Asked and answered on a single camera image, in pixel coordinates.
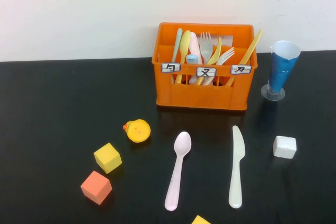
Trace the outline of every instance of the rubber duck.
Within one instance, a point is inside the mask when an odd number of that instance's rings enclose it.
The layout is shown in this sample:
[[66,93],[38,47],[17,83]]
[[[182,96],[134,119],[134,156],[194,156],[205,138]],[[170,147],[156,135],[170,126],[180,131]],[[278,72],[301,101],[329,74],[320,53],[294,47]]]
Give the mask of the rubber duck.
[[151,134],[149,124],[142,119],[129,121],[122,128],[126,131],[128,138],[135,143],[145,141]]

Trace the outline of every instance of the label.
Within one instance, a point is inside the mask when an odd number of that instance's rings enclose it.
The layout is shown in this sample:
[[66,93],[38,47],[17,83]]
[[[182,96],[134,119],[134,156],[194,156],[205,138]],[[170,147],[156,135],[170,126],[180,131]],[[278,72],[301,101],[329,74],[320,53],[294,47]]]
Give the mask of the label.
[[231,74],[251,73],[251,69],[250,65],[232,65]]
[[180,70],[181,70],[181,64],[179,63],[170,62],[161,64],[161,71],[163,73],[172,73]]
[[216,76],[216,72],[216,68],[197,68],[196,75],[197,77]]

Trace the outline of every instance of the plastic utensil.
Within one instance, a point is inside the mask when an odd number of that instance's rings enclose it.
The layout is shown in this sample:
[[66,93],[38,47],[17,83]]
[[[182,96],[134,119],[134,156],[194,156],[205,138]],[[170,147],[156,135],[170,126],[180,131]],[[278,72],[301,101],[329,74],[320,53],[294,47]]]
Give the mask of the plastic utensil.
[[181,37],[182,37],[182,28],[179,28],[177,30],[177,33],[176,33],[176,40],[175,40],[175,46],[174,46],[174,52],[173,52],[172,62],[175,62],[175,60],[176,60],[178,47],[180,46],[180,42],[181,42]]
[[[188,64],[198,64],[198,57],[196,55],[187,55],[185,58]],[[197,81],[197,76],[191,76],[189,84],[195,84]]]
[[210,32],[208,32],[208,34],[201,33],[200,49],[201,49],[201,55],[204,59],[204,63],[208,62],[214,51]]
[[189,133],[183,131],[177,136],[174,143],[176,162],[172,179],[170,180],[166,200],[164,203],[164,207],[168,211],[174,211],[177,208],[177,204],[179,203],[183,158],[190,151],[190,149],[191,149],[190,135]]
[[199,50],[198,40],[196,33],[190,33],[190,43],[189,43],[189,51],[192,55],[196,55],[198,58],[198,64],[202,64],[202,56]]
[[[260,30],[257,34],[257,36],[254,38],[254,40],[252,41],[251,45],[248,47],[246,53],[244,54],[243,58],[241,59],[239,65],[244,65],[246,64],[246,62],[248,61],[248,59],[251,57],[251,54],[253,53],[253,50],[256,48],[258,41],[261,37],[261,34],[263,33],[262,30]],[[234,77],[231,77],[227,83],[225,84],[225,86],[231,87],[233,81],[235,80]]]
[[[216,63],[216,61],[219,58],[219,55],[221,55],[221,53],[220,53],[221,49],[222,49],[222,39],[219,37],[216,51],[215,51],[214,55],[212,55],[210,60],[206,63],[207,65],[212,65],[213,63]],[[196,84],[201,85],[203,79],[204,79],[204,77],[199,77]]]
[[[217,60],[216,65],[223,65],[232,55],[235,54],[235,48],[231,48],[230,50],[227,50],[225,53],[223,53],[219,59]],[[212,80],[214,79],[214,76],[207,77],[202,85],[209,85],[212,83]]]
[[198,58],[196,55],[187,55],[185,58],[188,64],[197,64]]
[[[182,35],[181,41],[180,41],[180,53],[181,53],[181,64],[185,62],[185,57],[188,54],[189,49],[189,42],[190,42],[190,31],[187,30]],[[176,77],[176,83],[181,83],[182,81],[182,75],[178,74]]]
[[229,190],[229,204],[233,208],[239,208],[243,203],[239,162],[245,156],[245,144],[242,133],[240,132],[237,126],[232,127],[232,132],[233,132],[233,164],[232,164],[232,175]]

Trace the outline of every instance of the plastic spoon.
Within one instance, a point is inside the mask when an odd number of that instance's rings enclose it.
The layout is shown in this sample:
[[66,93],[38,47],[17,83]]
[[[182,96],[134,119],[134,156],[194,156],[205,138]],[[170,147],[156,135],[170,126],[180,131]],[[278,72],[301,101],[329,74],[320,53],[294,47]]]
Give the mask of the plastic spoon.
[[[182,35],[181,41],[180,41],[180,53],[181,53],[181,64],[185,62],[185,57],[188,54],[189,49],[189,42],[190,42],[190,31],[187,30]],[[176,77],[176,83],[181,83],[182,81],[182,75],[178,74]]]
[[196,33],[191,32],[190,33],[190,43],[189,43],[189,50],[192,55],[196,55],[198,59],[198,64],[202,64],[202,56],[201,52],[199,50],[198,40]]
[[176,162],[172,179],[170,180],[166,200],[164,203],[164,207],[168,211],[174,211],[177,208],[177,204],[179,203],[183,158],[190,151],[190,149],[191,149],[190,135],[189,133],[183,131],[177,136],[174,143],[174,150],[176,152]]
[[181,37],[182,37],[182,28],[179,28],[177,30],[177,33],[176,33],[176,41],[175,41],[175,46],[174,46],[174,52],[173,52],[172,62],[175,62],[175,60],[176,60],[178,47],[180,46],[180,42],[181,42]]
[[[196,55],[187,55],[185,58],[188,64],[197,64],[198,57]],[[197,81],[197,76],[191,76],[189,84],[195,84]]]

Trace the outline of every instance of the white plastic fork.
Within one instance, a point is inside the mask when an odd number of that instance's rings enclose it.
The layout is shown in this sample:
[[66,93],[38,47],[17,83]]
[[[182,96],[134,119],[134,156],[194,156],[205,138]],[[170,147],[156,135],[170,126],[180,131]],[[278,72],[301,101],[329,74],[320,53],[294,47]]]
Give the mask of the white plastic fork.
[[[217,60],[216,65],[223,65],[232,55],[235,54],[235,48],[231,48],[229,50],[227,50],[225,53],[223,53],[219,59]],[[207,77],[206,80],[204,81],[204,83],[202,84],[203,86],[205,85],[209,85],[210,83],[212,83],[212,80],[214,79],[214,76],[211,77]]]
[[201,55],[204,59],[204,64],[206,64],[210,60],[211,55],[214,51],[210,32],[201,33],[200,50]]

